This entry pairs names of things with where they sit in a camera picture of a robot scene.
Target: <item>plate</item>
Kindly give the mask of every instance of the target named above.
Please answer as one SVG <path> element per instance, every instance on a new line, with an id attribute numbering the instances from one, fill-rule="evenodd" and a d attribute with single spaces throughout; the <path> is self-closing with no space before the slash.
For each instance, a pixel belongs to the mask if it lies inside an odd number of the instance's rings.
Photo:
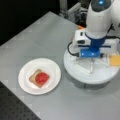
<path id="1" fill-rule="evenodd" d="M 29 81 L 30 76 L 33 75 L 37 69 L 41 69 L 50 76 L 49 80 L 41 88 Z M 33 95 L 40 95 L 53 90 L 58 85 L 60 78 L 60 68 L 54 61 L 46 58 L 39 58 L 23 66 L 18 76 L 18 82 L 25 92 Z"/>

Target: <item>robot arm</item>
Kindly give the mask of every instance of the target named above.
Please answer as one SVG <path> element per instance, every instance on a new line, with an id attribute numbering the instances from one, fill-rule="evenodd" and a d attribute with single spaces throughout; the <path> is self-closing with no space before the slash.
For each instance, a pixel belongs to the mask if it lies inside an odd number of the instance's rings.
<path id="1" fill-rule="evenodd" d="M 100 54 L 106 51 L 109 51 L 109 54 L 116 51 L 118 40 L 107 40 L 111 24 L 116 23 L 120 26 L 120 17 L 117 16 L 116 4 L 118 9 L 119 0 L 92 0 L 88 9 L 87 27 L 84 30 L 77 30 L 73 40 L 73 51 L 76 51 L 77 46 L 79 48 L 79 51 L 77 51 L 79 57 L 100 57 Z"/>
<path id="2" fill-rule="evenodd" d="M 92 0 L 88 15 L 86 35 L 91 39 L 105 38 L 111 26 L 111 0 Z"/>

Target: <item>wire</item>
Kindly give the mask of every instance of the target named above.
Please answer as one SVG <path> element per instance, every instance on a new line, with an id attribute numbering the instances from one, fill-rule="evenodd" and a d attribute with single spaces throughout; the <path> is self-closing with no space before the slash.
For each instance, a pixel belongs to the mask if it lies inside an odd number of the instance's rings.
<path id="1" fill-rule="evenodd" d="M 72 56 L 79 57 L 79 53 L 71 53 L 71 52 L 70 52 L 69 47 L 70 47 L 71 44 L 72 44 L 72 42 L 70 42 L 70 43 L 68 44 L 68 46 L 67 46 L 67 50 L 68 50 L 68 52 L 69 52 Z"/>
<path id="2" fill-rule="evenodd" d="M 107 39 L 116 39 L 116 38 L 120 39 L 120 37 L 117 37 L 117 36 L 107 36 L 106 38 Z"/>

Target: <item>red food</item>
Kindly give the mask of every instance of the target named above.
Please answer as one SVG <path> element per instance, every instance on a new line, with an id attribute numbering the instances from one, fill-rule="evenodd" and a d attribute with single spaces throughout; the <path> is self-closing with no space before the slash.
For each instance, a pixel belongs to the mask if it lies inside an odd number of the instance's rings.
<path id="1" fill-rule="evenodd" d="M 44 72 L 38 73 L 35 77 L 36 83 L 41 86 L 45 84 L 48 79 L 49 79 L 49 75 Z"/>

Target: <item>gray table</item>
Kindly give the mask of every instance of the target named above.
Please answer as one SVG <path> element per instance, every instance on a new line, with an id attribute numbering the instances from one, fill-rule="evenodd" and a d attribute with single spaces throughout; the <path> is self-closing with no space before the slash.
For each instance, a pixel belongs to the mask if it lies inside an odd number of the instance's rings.
<path id="1" fill-rule="evenodd" d="M 0 80 L 42 120 L 120 120 L 120 75 L 105 88 L 86 91 L 66 77 L 63 55 L 77 26 L 49 12 L 0 47 Z M 53 91 L 33 96 L 18 84 L 24 64 L 50 58 L 61 68 L 62 78 Z"/>

